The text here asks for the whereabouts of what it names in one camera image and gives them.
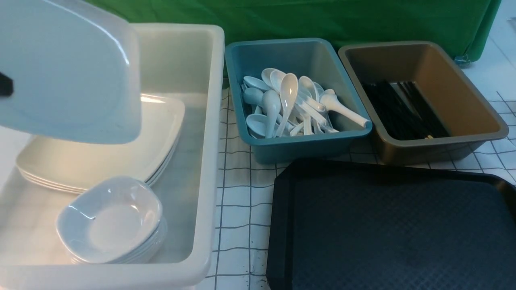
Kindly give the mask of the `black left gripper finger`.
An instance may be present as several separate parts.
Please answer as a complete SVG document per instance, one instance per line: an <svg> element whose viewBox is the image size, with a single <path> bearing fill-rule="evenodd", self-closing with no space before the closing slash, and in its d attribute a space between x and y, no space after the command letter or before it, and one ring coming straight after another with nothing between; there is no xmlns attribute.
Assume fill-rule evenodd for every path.
<svg viewBox="0 0 516 290"><path fill-rule="evenodd" d="M13 79L0 72L0 96L10 97L14 92Z"/></svg>

